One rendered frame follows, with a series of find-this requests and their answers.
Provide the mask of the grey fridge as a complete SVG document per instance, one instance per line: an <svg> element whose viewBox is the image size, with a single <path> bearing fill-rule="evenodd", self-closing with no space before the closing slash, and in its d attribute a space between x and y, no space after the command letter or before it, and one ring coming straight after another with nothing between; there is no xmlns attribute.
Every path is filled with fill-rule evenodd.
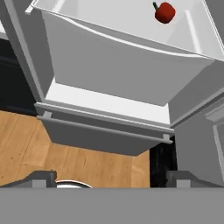
<svg viewBox="0 0 224 224"><path fill-rule="evenodd" d="M60 84L54 77L44 19L39 12L27 12L31 3L0 0L0 19L37 102L169 128L202 106L205 99L224 93L224 79L217 72L224 67L223 61L206 67L164 106Z"/></svg>

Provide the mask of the white round object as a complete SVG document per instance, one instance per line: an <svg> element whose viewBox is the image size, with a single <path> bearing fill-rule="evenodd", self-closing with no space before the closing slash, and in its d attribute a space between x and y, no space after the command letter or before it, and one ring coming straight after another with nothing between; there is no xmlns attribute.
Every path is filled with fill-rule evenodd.
<svg viewBox="0 0 224 224"><path fill-rule="evenodd" d="M58 180L56 185L58 188L90 188L90 185L75 180Z"/></svg>

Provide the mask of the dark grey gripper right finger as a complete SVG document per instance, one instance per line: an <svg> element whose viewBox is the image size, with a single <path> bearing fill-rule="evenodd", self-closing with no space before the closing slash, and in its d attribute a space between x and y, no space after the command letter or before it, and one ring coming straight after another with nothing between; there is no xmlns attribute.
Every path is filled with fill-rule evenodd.
<svg viewBox="0 0 224 224"><path fill-rule="evenodd" d="M222 188L222 185L199 179L189 171L168 171L166 179L169 188Z"/></svg>

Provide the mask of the grey cupboard door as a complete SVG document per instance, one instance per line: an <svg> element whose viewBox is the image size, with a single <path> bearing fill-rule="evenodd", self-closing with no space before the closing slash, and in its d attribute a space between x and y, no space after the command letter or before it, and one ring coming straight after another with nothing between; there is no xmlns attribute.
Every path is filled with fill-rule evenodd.
<svg viewBox="0 0 224 224"><path fill-rule="evenodd" d="M224 186L224 97L175 128L177 163L199 179Z"/></svg>

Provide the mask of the grey freezer drawer front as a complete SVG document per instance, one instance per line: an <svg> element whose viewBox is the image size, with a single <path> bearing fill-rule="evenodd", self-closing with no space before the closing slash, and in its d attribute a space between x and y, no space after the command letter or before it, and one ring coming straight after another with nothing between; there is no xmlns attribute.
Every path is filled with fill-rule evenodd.
<svg viewBox="0 0 224 224"><path fill-rule="evenodd" d="M173 141L171 144L160 143L136 137L78 128L54 122L42 122L40 120L44 124L48 136L56 144L64 144L94 151L103 151L128 156L137 156L149 149L160 146L165 148L175 147L175 139L173 137L174 131L172 129L155 127L153 125L142 125L118 119L110 119L103 116L84 113L82 111L47 105L41 102L37 102L35 104L35 108L38 111L38 116L42 116L45 111L48 111L46 115L55 119L73 123L88 124L95 127L102 127L112 130L127 131L130 133L158 138L164 137Z"/></svg>

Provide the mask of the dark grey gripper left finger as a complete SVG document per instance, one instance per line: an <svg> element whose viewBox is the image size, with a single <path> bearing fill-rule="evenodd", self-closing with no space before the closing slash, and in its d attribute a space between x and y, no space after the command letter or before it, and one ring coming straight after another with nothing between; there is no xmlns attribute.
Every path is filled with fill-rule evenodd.
<svg viewBox="0 0 224 224"><path fill-rule="evenodd" d="M0 185L0 188L55 188L56 178L56 171L33 171L23 179Z"/></svg>

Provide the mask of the black cabinet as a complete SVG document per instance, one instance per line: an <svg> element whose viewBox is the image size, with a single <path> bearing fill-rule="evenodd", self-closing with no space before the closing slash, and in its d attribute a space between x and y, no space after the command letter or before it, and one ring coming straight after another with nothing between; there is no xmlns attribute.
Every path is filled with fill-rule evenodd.
<svg viewBox="0 0 224 224"><path fill-rule="evenodd" d="M35 102L10 41L0 38L0 110L36 116Z"/></svg>

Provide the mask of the white fridge drawer bin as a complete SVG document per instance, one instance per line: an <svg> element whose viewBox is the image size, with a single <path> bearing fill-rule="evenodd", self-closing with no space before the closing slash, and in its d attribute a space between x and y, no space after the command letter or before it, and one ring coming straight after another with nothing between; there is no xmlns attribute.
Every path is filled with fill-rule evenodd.
<svg viewBox="0 0 224 224"><path fill-rule="evenodd" d="M176 11L169 24L152 5ZM215 61L224 45L205 0L32 0L41 13L55 80L164 106Z"/></svg>

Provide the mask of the red bell pepper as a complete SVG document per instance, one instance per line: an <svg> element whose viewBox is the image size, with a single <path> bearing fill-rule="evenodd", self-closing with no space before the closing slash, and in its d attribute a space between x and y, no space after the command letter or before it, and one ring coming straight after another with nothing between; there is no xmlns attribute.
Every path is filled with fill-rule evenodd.
<svg viewBox="0 0 224 224"><path fill-rule="evenodd" d="M176 11L170 3L163 2L158 5L156 2L152 3L155 9L155 19L162 24L169 24L175 17Z"/></svg>

